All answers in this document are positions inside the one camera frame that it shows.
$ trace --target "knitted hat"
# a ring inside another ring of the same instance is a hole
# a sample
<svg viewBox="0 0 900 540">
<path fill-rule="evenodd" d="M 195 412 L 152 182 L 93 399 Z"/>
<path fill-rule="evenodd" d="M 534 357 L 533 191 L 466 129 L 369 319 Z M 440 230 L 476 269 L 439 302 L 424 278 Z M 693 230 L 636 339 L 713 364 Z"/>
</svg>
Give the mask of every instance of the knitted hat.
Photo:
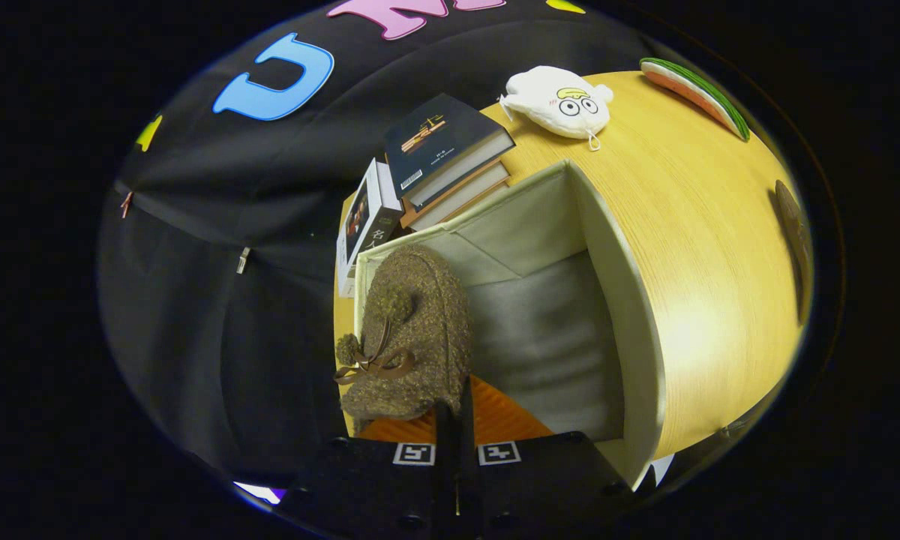
<svg viewBox="0 0 900 540">
<path fill-rule="evenodd" d="M 340 399 L 358 424 L 411 420 L 436 402 L 460 411 L 470 372 L 472 331 L 467 292 L 450 265 L 429 248 L 393 250 L 367 292 L 364 335 L 344 335 L 334 379 L 353 386 Z"/>
</svg>

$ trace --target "bow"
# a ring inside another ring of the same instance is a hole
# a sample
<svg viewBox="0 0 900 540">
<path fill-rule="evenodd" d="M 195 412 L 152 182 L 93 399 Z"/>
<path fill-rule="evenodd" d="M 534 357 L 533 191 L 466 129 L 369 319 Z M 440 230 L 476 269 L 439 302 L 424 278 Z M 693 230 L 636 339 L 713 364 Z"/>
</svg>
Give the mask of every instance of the bow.
<svg viewBox="0 0 900 540">
<path fill-rule="evenodd" d="M 354 359 L 357 361 L 355 367 L 341 367 L 337 370 L 337 373 L 334 373 L 334 382 L 344 386 L 344 384 L 354 383 L 355 380 L 360 379 L 367 373 L 380 377 L 380 379 L 399 379 L 399 377 L 406 375 L 410 368 L 413 367 L 413 363 L 415 363 L 413 352 L 410 349 L 402 346 L 396 351 L 389 353 L 389 355 L 380 355 L 380 352 L 387 346 L 389 334 L 391 334 L 391 322 L 389 322 L 388 318 L 384 322 L 384 335 L 380 338 L 380 344 L 377 345 L 376 352 L 370 358 L 364 356 L 363 352 L 358 351 L 355 353 Z M 398 356 L 403 356 L 401 361 L 396 365 L 389 365 Z"/>
</svg>

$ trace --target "stack of books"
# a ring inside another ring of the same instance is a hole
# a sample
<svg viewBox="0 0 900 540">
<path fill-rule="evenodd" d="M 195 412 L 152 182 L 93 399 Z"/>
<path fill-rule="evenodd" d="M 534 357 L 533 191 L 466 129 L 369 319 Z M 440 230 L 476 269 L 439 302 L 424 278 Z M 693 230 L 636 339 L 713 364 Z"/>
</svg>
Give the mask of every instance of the stack of books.
<svg viewBox="0 0 900 540">
<path fill-rule="evenodd" d="M 423 230 L 507 188 L 500 157 L 515 146 L 503 126 L 441 94 L 423 103 L 384 137 L 400 225 Z"/>
<path fill-rule="evenodd" d="M 395 230 L 432 227 L 507 189 L 500 157 L 515 143 L 494 120 L 441 94 L 394 124 L 384 146 L 387 163 L 371 161 L 337 235 L 340 297 L 354 296 L 360 252 Z"/>
<path fill-rule="evenodd" d="M 337 235 L 337 294 L 353 298 L 357 255 L 387 242 L 403 215 L 387 163 L 374 158 Z"/>
</svg>

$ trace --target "barcode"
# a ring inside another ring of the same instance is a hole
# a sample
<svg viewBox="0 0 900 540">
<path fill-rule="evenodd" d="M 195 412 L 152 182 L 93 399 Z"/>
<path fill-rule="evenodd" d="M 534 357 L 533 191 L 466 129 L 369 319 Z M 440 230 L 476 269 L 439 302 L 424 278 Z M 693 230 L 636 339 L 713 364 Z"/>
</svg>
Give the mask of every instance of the barcode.
<svg viewBox="0 0 900 540">
<path fill-rule="evenodd" d="M 416 169 L 415 173 L 413 173 L 412 175 L 409 175 L 409 178 L 407 178 L 405 181 L 403 181 L 403 184 L 400 184 L 400 189 L 406 189 L 408 187 L 408 185 L 413 184 L 413 181 L 415 181 L 416 179 L 418 179 L 422 176 L 423 176 L 423 170 Z"/>
</svg>

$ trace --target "pink letter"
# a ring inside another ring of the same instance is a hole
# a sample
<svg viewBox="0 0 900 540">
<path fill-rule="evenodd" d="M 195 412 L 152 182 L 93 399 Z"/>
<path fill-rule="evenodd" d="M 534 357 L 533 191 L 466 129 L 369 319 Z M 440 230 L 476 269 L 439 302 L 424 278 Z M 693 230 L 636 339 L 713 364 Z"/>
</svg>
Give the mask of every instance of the pink letter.
<svg viewBox="0 0 900 540">
<path fill-rule="evenodd" d="M 464 0 L 465 4 L 487 4 L 490 0 Z M 447 7 L 443 0 L 350 0 L 327 11 L 327 17 L 339 14 L 355 14 L 374 21 L 384 28 L 382 38 L 387 41 L 399 40 L 423 28 L 427 20 L 423 17 L 408 17 L 396 10 L 413 11 L 416 14 L 447 17 Z"/>
<path fill-rule="evenodd" d="M 498 8 L 507 3 L 507 0 L 454 0 L 453 7 L 460 11 L 477 11 Z"/>
</svg>

